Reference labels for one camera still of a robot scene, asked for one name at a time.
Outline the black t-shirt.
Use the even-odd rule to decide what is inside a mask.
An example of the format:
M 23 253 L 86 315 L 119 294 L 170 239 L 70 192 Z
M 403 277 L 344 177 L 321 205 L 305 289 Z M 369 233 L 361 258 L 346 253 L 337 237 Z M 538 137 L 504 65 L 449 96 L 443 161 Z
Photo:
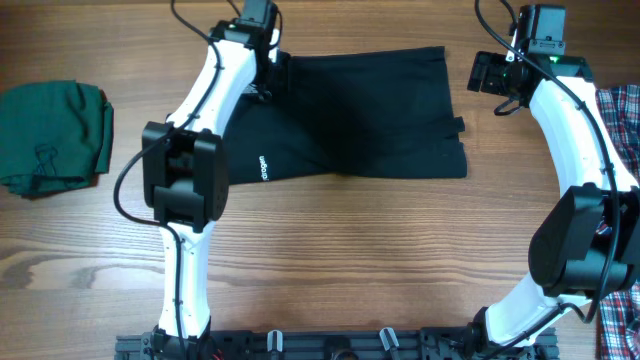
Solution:
M 231 184 L 328 173 L 466 177 L 444 47 L 284 53 L 277 70 L 271 98 L 242 96 L 225 130 Z

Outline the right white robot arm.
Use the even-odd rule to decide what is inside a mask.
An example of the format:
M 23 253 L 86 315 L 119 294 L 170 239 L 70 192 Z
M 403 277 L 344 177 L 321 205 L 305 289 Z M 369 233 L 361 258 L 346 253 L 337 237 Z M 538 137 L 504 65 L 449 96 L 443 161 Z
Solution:
M 530 111 L 560 198 L 531 239 L 526 276 L 466 328 L 466 353 L 490 359 L 533 346 L 568 312 L 592 321 L 602 299 L 639 276 L 639 184 L 599 114 L 590 67 L 565 52 L 566 10 L 526 5 L 510 17 L 503 52 L 478 53 L 468 87 L 501 96 L 498 116 Z

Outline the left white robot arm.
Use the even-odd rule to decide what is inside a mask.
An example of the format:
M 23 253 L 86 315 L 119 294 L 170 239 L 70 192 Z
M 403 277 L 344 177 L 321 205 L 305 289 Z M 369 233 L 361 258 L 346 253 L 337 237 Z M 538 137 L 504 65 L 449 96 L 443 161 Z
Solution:
M 281 32 L 272 1 L 247 1 L 240 16 L 205 36 L 204 65 L 188 95 L 163 123 L 142 134 L 147 206 L 161 227 L 165 294 L 155 347 L 176 352 L 205 341 L 207 251 L 229 189 L 223 134 L 242 94 L 264 92 Z

